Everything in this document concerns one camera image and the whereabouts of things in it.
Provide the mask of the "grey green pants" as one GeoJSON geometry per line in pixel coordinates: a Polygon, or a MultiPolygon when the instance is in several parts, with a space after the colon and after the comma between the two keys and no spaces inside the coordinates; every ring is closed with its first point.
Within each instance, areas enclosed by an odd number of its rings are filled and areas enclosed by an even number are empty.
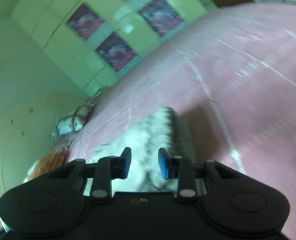
{"type": "Polygon", "coordinates": [[[103,157],[119,157],[124,148],[132,151],[132,160],[125,180],[114,179],[112,192],[176,192],[177,181],[164,180],[158,164],[158,150],[166,149],[172,157],[181,156],[197,162],[197,154],[188,122],[168,107],[129,126],[109,144],[99,145],[90,163],[103,157]]]}

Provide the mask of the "white floral pillow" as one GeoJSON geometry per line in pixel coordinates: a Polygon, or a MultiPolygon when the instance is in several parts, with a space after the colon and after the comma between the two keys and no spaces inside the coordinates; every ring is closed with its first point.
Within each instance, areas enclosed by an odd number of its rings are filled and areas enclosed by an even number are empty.
{"type": "Polygon", "coordinates": [[[72,132],[80,131],[87,123],[94,104],[81,105],[64,115],[56,124],[52,137],[60,137],[72,132]]]}

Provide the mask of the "orange patterned pillow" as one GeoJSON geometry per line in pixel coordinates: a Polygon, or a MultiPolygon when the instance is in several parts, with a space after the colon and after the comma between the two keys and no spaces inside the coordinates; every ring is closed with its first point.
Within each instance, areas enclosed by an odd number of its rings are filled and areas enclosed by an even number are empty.
{"type": "Polygon", "coordinates": [[[33,179],[63,166],[65,164],[67,156],[68,150],[66,150],[65,148],[61,148],[55,153],[48,154],[47,156],[38,159],[39,164],[34,171],[33,179]]]}

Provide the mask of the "white pillow under orange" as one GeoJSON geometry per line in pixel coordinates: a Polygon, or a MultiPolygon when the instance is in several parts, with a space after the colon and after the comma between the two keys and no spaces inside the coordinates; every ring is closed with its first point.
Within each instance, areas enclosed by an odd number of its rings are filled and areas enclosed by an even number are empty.
{"type": "Polygon", "coordinates": [[[23,184],[33,179],[33,174],[34,174],[34,171],[35,171],[38,164],[39,164],[39,160],[36,160],[33,163],[33,165],[29,168],[29,170],[27,171],[27,174],[22,182],[23,184]]]}

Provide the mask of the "cream wooden headboard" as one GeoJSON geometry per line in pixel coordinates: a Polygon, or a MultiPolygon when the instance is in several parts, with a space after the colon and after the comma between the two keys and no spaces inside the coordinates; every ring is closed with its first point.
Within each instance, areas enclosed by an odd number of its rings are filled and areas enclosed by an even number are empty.
{"type": "Polygon", "coordinates": [[[0,120],[0,197],[23,182],[37,159],[53,151],[57,122],[83,103],[84,99],[70,94],[50,93],[18,103],[5,113],[0,120]]]}

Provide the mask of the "pink checked bedsheet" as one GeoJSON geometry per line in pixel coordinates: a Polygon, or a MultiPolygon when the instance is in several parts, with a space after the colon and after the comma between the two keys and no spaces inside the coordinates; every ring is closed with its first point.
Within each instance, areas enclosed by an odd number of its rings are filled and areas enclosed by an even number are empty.
{"type": "Polygon", "coordinates": [[[296,239],[296,4],[248,3],[197,20],[100,98],[70,146],[89,159],[160,107],[187,120],[200,160],[286,195],[296,239]]]}

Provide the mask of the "lower left poster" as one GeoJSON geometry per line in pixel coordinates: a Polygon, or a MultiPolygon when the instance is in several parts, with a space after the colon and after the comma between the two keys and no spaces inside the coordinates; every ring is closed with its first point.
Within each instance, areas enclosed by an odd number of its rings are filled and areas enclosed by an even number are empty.
{"type": "Polygon", "coordinates": [[[121,71],[137,58],[137,53],[116,33],[111,33],[96,48],[96,52],[116,72],[121,71]]]}

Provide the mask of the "cream wardrobe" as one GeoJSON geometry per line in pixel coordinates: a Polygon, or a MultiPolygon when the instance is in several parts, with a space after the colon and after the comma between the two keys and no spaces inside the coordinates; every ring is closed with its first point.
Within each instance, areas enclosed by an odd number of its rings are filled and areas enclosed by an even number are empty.
{"type": "Polygon", "coordinates": [[[112,86],[159,46],[207,13],[209,0],[166,0],[185,21],[175,33],[160,38],[137,13],[151,0],[19,0],[13,19],[41,51],[79,88],[93,95],[102,86],[112,86]],[[105,22],[83,40],[66,22],[85,3],[105,22]],[[116,33],[137,53],[137,58],[116,72],[96,48],[116,33]]]}

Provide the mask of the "upper left poster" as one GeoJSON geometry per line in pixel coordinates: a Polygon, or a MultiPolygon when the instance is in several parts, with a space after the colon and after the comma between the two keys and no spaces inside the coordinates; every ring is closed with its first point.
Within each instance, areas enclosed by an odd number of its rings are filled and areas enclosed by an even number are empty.
{"type": "Polygon", "coordinates": [[[72,14],[66,24],[86,41],[104,22],[105,20],[83,3],[72,14]]]}

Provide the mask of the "lower right poster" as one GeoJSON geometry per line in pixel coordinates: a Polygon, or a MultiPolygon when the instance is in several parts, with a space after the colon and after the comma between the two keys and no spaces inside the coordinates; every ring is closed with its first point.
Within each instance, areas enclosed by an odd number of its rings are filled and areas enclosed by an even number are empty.
{"type": "Polygon", "coordinates": [[[151,0],[137,13],[160,38],[170,36],[185,25],[180,14],[166,0],[151,0]]]}

